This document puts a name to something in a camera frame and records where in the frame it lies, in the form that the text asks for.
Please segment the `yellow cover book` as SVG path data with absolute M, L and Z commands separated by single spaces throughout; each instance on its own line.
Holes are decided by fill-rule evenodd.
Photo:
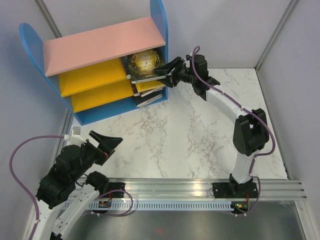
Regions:
M 139 93 L 150 91 L 157 88 L 163 88 L 165 85 L 157 80 L 138 82 L 134 84 Z

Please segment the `green gold forest book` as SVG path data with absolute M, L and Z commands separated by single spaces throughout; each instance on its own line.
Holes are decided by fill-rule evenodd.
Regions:
M 154 69 L 162 67 L 165 62 L 159 48 L 148 49 L 127 56 L 130 81 L 133 84 L 160 80 L 165 74 L 157 75 Z

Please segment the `black moon cover book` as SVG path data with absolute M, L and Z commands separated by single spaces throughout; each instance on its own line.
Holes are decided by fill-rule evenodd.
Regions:
M 162 90 L 163 90 L 163 87 L 162 88 L 154 88 L 154 89 L 151 89 L 149 91 L 144 91 L 144 92 L 140 93 L 139 96 L 143 98 L 143 97 L 146 97 L 146 96 L 148 96 L 150 94 L 153 94 L 155 92 L 159 92 L 159 91 L 162 91 Z

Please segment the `purple galaxy cover book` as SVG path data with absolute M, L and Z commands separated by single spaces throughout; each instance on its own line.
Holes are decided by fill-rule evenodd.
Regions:
M 130 84 L 131 84 L 131 88 L 132 88 L 132 91 L 133 91 L 133 95 L 135 97 L 139 96 L 140 93 L 138 92 L 138 89 L 137 89 L 136 85 L 134 83 L 132 83 L 132 82 Z

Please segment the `dark navy blue book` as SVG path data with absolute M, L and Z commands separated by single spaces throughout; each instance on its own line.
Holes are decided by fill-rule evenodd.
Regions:
M 133 96 L 132 99 L 136 105 L 137 108 L 142 108 L 148 104 L 153 103 L 154 101 L 160 99 L 162 97 L 162 93 L 160 91 L 154 92 L 150 95 L 147 95 L 145 97 L 140 96 Z

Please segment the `teal ocean cover book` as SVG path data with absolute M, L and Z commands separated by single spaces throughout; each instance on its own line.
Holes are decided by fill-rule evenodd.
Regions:
M 122 56 L 121 58 L 121 62 L 125 71 L 125 75 L 127 79 L 131 79 L 131 72 L 130 72 L 130 65 L 129 65 L 129 60 L 127 56 Z

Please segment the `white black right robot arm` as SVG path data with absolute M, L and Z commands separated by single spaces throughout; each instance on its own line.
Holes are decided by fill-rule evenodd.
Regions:
M 176 57 L 152 72 L 162 77 L 160 82 L 169 88 L 180 82 L 190 84 L 197 96 L 230 119 L 234 125 L 232 141 L 237 157 L 227 189 L 232 196 L 240 197 L 253 188 L 253 177 L 250 176 L 253 158 L 270 139 L 265 111 L 261 108 L 247 110 L 222 90 L 220 82 L 210 76 L 208 63 L 201 54 L 187 55 L 186 59 Z

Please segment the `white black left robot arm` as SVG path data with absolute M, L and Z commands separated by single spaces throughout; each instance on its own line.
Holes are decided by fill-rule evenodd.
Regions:
M 59 215 L 63 204 L 76 189 L 77 181 L 93 165 L 102 166 L 123 141 L 121 137 L 105 136 L 93 130 L 89 136 L 97 141 L 97 146 L 74 133 L 63 136 L 69 144 L 62 148 L 48 174 L 40 180 L 34 200 L 35 221 L 29 239 L 64 240 L 89 203 L 109 193 L 109 179 L 94 171 L 88 175 L 76 199 Z

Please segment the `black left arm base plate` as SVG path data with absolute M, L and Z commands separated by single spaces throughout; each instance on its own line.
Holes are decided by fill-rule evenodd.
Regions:
M 124 182 L 109 182 L 100 192 L 98 198 L 116 199 L 124 197 L 126 184 Z

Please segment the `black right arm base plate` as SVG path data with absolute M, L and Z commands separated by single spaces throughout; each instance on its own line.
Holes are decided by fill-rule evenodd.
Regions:
M 236 182 L 214 182 L 213 195 L 217 199 L 250 199 L 258 197 L 258 187 L 253 181 L 238 184 Z

